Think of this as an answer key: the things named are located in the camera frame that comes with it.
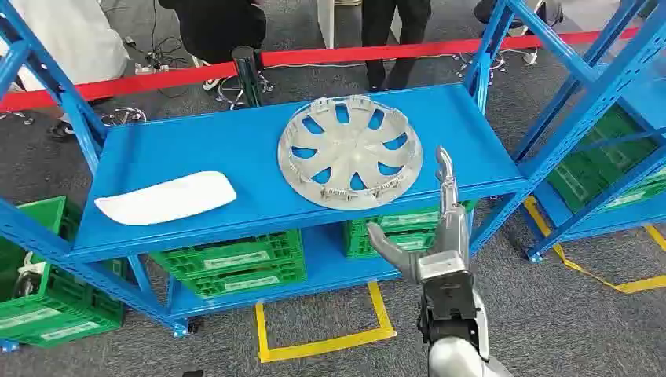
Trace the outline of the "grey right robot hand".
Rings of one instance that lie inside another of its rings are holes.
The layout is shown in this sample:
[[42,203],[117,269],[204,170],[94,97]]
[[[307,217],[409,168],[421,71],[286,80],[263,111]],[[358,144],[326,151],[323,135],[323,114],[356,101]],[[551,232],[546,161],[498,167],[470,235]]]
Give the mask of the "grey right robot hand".
[[473,284],[469,270],[469,233],[465,208],[458,204],[453,162],[447,151],[436,150],[440,184],[440,214],[434,243],[424,252],[408,252],[390,241],[382,228],[366,224],[371,245],[401,275],[415,284]]

